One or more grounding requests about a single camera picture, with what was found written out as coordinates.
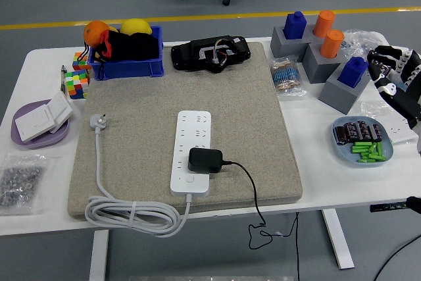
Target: yellow object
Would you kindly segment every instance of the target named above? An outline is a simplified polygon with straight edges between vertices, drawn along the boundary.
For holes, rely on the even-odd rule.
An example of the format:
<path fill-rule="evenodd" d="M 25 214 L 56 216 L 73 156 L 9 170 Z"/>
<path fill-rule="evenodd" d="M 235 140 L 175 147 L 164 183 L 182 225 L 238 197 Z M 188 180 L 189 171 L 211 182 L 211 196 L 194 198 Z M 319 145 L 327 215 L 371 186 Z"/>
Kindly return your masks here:
<path fill-rule="evenodd" d="M 144 19 L 133 18 L 121 24 L 120 33 L 128 34 L 129 36 L 134 33 L 152 34 L 152 29 Z"/>

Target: power adapter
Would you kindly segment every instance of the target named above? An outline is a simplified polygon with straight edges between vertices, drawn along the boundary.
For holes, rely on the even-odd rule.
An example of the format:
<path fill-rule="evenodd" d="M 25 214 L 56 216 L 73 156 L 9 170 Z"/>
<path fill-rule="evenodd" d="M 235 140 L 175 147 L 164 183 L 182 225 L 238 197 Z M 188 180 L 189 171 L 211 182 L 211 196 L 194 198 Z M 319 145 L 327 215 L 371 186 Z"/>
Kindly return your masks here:
<path fill-rule="evenodd" d="M 187 167 L 194 172 L 216 174 L 221 171 L 223 165 L 230 165 L 230 163 L 223 160 L 222 152 L 218 149 L 193 147 L 189 152 Z"/>

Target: beige felt mat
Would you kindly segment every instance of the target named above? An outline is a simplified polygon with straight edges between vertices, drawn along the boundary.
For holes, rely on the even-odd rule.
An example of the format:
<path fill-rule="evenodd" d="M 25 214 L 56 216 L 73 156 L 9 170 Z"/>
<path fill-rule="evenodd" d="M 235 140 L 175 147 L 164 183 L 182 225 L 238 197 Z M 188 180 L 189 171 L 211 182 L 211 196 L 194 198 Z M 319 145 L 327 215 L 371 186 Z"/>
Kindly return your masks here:
<path fill-rule="evenodd" d="M 92 80 L 68 195 L 70 216 L 81 218 L 88 197 L 102 195 L 95 181 L 92 114 L 107 115 L 100 135 L 101 182 L 115 198 L 160 201 L 185 208 L 184 197 L 170 193 L 177 115 L 209 111 L 212 148 L 242 164 L 253 177 L 259 205 L 292 203 L 302 196 L 295 157 L 260 43 L 249 43 L 251 58 L 220 74 L 184 72 L 163 51 L 160 78 Z M 253 187 L 238 166 L 211 174 L 206 198 L 193 199 L 191 212 L 252 207 Z"/>

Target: rubik's cube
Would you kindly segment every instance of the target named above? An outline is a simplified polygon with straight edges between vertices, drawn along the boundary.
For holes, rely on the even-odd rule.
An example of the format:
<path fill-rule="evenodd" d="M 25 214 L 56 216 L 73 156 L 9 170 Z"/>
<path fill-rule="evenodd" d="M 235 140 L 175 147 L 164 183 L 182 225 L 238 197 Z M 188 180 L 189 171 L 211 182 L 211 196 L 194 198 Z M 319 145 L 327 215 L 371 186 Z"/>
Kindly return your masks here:
<path fill-rule="evenodd" d="M 86 99 L 89 86 L 87 70 L 75 70 L 66 73 L 66 88 L 71 99 Z"/>
<path fill-rule="evenodd" d="M 81 54 L 82 52 L 77 52 L 74 54 L 73 63 L 72 63 L 73 69 L 74 70 L 92 69 L 92 67 L 87 64 L 87 55 L 85 55 L 85 57 L 81 61 L 78 61 L 78 57 Z"/>

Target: yellow floor line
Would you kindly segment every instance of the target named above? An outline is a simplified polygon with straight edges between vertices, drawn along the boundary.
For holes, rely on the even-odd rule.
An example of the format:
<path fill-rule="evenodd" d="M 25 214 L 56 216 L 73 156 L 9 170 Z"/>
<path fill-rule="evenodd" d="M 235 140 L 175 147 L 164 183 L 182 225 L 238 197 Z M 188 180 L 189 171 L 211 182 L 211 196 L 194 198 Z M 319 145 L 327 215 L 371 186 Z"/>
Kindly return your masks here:
<path fill-rule="evenodd" d="M 364 13 L 397 13 L 421 11 L 421 7 L 385 7 L 385 8 L 361 8 L 361 9 L 338 9 L 332 10 L 335 14 L 364 14 Z M 319 11 L 303 11 L 305 16 L 317 15 Z M 153 18 L 143 18 L 149 23 L 174 22 L 174 21 L 192 21 L 192 20 L 223 20 L 238 18 L 270 18 L 277 16 L 286 16 L 291 11 L 277 11 L 269 13 L 233 13 L 233 14 L 204 14 L 198 16 L 160 16 Z M 107 24 L 121 24 L 125 19 L 102 20 Z M 25 23 L 25 24 L 5 24 L 0 25 L 0 30 L 19 30 L 33 28 L 60 28 L 65 26 L 84 26 L 90 21 L 64 21 L 64 22 L 45 22 L 45 23 Z"/>

